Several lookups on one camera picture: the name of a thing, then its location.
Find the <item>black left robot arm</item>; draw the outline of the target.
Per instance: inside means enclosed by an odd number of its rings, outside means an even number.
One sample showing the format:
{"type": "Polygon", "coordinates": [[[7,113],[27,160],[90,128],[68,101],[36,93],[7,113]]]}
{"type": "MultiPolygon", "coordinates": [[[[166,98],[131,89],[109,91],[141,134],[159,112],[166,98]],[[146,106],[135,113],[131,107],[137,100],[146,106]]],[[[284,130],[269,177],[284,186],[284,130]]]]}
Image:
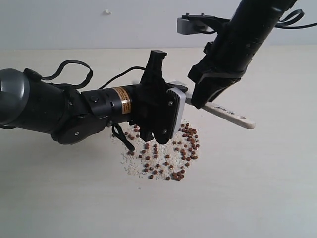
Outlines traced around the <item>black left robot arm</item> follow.
{"type": "Polygon", "coordinates": [[[106,127],[128,150],[134,146],[120,127],[127,122],[138,127],[142,140],[166,144],[181,122],[184,92],[166,83],[162,63],[166,53],[151,51],[138,84],[84,91],[92,79],[89,72],[77,85],[54,84],[69,60],[43,77],[31,69],[8,68],[0,72],[0,126],[49,134],[60,144],[80,142],[106,127]]]}

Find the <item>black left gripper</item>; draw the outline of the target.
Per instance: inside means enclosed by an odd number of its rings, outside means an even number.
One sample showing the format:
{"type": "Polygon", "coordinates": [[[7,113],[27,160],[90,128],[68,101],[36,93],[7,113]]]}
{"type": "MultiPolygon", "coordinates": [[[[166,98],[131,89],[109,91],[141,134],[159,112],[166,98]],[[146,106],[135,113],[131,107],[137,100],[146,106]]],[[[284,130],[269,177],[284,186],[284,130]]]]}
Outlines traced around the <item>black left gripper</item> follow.
{"type": "Polygon", "coordinates": [[[166,144],[175,128],[176,101],[168,94],[171,87],[162,76],[162,64],[166,56],[164,51],[151,50],[140,83],[135,89],[133,120],[140,128],[140,138],[146,142],[155,139],[159,144],[166,144]]]}

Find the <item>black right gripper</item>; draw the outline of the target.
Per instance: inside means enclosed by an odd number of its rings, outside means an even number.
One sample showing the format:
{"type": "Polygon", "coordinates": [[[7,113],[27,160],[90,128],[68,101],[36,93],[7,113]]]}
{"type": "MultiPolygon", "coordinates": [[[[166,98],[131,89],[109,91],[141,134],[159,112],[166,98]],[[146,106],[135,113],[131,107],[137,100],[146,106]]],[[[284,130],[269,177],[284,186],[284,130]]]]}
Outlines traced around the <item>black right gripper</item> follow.
{"type": "Polygon", "coordinates": [[[200,109],[207,102],[212,102],[223,91],[239,82],[244,71],[223,69],[217,66],[211,57],[213,42],[207,42],[204,47],[205,56],[192,66],[188,78],[195,83],[191,102],[200,109]]]}

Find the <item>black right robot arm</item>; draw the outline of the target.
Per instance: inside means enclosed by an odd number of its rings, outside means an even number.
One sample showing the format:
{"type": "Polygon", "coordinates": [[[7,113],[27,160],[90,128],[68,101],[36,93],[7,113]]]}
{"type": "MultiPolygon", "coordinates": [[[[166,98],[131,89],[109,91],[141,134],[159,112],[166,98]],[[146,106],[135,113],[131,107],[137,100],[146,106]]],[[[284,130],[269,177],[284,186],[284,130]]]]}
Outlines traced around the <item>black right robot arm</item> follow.
{"type": "Polygon", "coordinates": [[[232,19],[207,43],[205,56],[192,66],[188,77],[195,83],[191,103],[200,109],[239,82],[253,56],[293,0],[243,0],[232,19]]]}

